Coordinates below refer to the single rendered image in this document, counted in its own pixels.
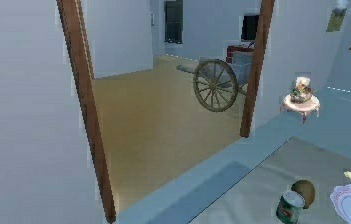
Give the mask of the green tin can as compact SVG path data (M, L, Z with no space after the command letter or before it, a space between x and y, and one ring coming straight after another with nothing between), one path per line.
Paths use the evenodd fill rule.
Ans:
M305 205L304 198L295 191L286 190L280 197L276 217L283 224L297 224Z

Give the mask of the grey cart with wooden wheel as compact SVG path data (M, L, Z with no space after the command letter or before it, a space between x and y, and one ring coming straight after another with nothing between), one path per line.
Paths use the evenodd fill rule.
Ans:
M246 96L252 64L252 53L236 51L231 63L220 59L202 58L196 67L177 65L176 69L193 75L194 94L198 102L211 112L224 112Z

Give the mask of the dark window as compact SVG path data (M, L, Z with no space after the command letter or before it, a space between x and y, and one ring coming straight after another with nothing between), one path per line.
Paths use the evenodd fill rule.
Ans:
M183 0L165 1L165 39L167 43L182 43Z

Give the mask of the round pink side table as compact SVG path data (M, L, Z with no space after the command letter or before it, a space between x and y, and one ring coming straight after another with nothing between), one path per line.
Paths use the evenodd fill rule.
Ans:
M316 96L312 95L310 99L303 103L294 103L291 96L287 95L280 105L280 111L284 109L299 113L302 116L302 123L305 123L307 115L313 111L316 112L316 116L320 115L320 101Z

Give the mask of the white flower pot plant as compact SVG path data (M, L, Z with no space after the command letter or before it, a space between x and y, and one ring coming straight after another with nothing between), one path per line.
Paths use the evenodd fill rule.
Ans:
M298 77L296 85L290 93L293 103L302 104L312 97L312 88L310 87L310 79L308 77Z

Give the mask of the brown round fruit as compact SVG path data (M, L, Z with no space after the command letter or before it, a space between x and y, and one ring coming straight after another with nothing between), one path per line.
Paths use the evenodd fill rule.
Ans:
M315 187L308 180L298 180L292 186L291 190L297 192L305 200L304 209L308 209L315 200Z

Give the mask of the brown wooden door frame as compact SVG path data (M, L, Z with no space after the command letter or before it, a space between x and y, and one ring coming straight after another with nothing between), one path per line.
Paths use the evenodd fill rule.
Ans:
M240 128L240 136L245 138L250 136L274 3L275 0L261 1L255 48ZM112 224L117 220L116 210L93 94L93 67L90 50L88 49L81 0L56 0L56 4L70 59L105 219L108 224Z

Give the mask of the black framed wall picture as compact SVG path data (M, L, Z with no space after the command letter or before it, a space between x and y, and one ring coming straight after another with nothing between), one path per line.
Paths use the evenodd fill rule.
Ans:
M254 41L256 39L258 20L258 15L244 16L241 34L242 41Z

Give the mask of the grey wall lamp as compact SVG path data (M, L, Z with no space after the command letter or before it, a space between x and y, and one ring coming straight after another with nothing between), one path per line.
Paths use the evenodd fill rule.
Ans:
M335 0L335 5L327 25L327 32L337 32L341 30L349 4L350 0Z

